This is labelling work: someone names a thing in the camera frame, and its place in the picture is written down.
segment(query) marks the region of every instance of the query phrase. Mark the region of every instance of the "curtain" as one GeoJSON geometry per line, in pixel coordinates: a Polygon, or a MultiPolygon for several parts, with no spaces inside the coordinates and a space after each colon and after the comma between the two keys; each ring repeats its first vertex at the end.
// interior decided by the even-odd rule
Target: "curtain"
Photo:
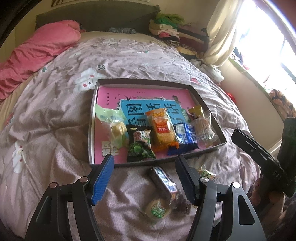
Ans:
{"type": "Polygon", "coordinates": [[[207,25],[209,48],[203,57],[206,64],[222,66],[238,40],[236,21],[244,0],[220,0],[207,25]]]}

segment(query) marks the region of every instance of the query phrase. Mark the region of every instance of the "metal screw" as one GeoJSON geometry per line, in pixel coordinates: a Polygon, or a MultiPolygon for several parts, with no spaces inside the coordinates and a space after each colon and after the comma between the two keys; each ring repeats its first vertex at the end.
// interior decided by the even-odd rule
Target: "metal screw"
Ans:
{"type": "Polygon", "coordinates": [[[56,187],[57,187],[57,183],[51,183],[51,184],[49,185],[49,187],[50,187],[50,188],[56,188],[56,187]]]}
{"type": "Polygon", "coordinates": [[[240,184],[237,183],[237,182],[234,182],[232,185],[233,185],[235,188],[240,188],[240,184]]]}
{"type": "Polygon", "coordinates": [[[203,183],[207,183],[209,181],[209,179],[207,177],[201,177],[200,180],[203,182],[203,183]]]}
{"type": "Polygon", "coordinates": [[[82,178],[80,178],[80,182],[81,182],[81,183],[85,183],[85,182],[87,182],[88,180],[89,180],[88,177],[82,177],[82,178]]]}

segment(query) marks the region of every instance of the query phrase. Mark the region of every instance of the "orange snack package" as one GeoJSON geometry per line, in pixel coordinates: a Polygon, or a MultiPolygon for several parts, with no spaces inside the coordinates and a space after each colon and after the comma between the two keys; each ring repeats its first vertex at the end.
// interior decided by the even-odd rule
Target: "orange snack package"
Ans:
{"type": "Polygon", "coordinates": [[[158,152],[168,149],[169,146],[179,148],[179,142],[174,130],[173,123],[166,108],[151,110],[145,113],[153,127],[152,150],[158,152]]]}

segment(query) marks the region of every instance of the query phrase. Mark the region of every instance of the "window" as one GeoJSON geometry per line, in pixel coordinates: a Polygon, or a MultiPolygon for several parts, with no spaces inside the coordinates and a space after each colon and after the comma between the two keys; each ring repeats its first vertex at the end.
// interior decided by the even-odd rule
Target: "window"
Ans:
{"type": "Polygon", "coordinates": [[[237,22],[244,67],[268,91],[281,91],[296,105],[296,55],[272,19],[245,0],[237,22]]]}

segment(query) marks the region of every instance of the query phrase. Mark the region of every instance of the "blue snack package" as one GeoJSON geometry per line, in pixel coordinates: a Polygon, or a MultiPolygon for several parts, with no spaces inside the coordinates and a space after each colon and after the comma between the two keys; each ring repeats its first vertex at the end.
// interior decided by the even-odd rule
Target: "blue snack package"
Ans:
{"type": "Polygon", "coordinates": [[[174,125],[179,148],[170,147],[168,156],[180,155],[198,148],[195,129],[192,125],[179,123],[174,125]]]}

